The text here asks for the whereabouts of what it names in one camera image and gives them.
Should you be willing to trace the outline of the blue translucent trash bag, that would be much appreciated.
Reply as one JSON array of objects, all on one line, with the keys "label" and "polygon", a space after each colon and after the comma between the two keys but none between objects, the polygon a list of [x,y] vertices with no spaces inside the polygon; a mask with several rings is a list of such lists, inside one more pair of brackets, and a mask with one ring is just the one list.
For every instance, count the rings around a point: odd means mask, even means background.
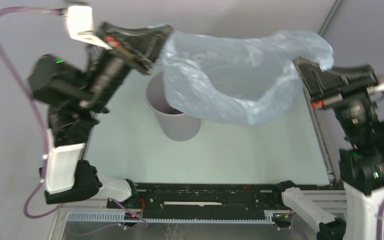
[{"label": "blue translucent trash bag", "polygon": [[308,30],[261,38],[226,38],[174,31],[159,56],[168,104],[189,115],[237,126],[283,116],[303,92],[293,61],[323,71],[334,65],[331,45]]}]

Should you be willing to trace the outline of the grey plastic trash bin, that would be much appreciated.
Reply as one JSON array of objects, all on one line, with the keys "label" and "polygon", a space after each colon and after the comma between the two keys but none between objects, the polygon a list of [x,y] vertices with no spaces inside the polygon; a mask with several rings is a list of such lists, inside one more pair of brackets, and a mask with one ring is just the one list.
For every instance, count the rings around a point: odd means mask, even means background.
[{"label": "grey plastic trash bin", "polygon": [[177,142],[188,141],[197,135],[202,121],[169,105],[163,76],[160,72],[149,81],[145,91],[146,103],[154,113],[162,132],[169,139]]}]

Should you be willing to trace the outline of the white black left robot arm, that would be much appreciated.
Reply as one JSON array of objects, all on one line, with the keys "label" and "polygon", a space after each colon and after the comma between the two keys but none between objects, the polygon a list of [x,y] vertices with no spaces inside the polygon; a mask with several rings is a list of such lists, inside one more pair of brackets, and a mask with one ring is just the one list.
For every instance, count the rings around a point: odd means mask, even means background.
[{"label": "white black left robot arm", "polygon": [[109,198],[133,208],[138,193],[132,180],[116,180],[99,173],[81,158],[96,116],[109,112],[107,104],[130,71],[149,76],[173,32],[169,24],[123,28],[93,23],[87,3],[72,3],[61,11],[69,37],[87,45],[88,62],[80,70],[53,54],[35,63],[28,83],[35,100],[48,105],[48,153],[40,176],[48,204]]}]

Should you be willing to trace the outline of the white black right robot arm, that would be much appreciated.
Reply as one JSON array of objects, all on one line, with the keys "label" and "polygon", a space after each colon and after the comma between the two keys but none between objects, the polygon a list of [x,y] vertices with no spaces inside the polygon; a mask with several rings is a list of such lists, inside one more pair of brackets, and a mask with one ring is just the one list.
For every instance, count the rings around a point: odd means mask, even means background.
[{"label": "white black right robot arm", "polygon": [[332,109],[350,143],[340,149],[340,178],[346,196],[346,219],[317,206],[292,181],[277,183],[271,204],[290,208],[319,240],[382,240],[384,238],[384,121],[378,119],[377,101],[384,97],[384,76],[370,65],[333,67],[298,57],[293,64],[315,110]]}]

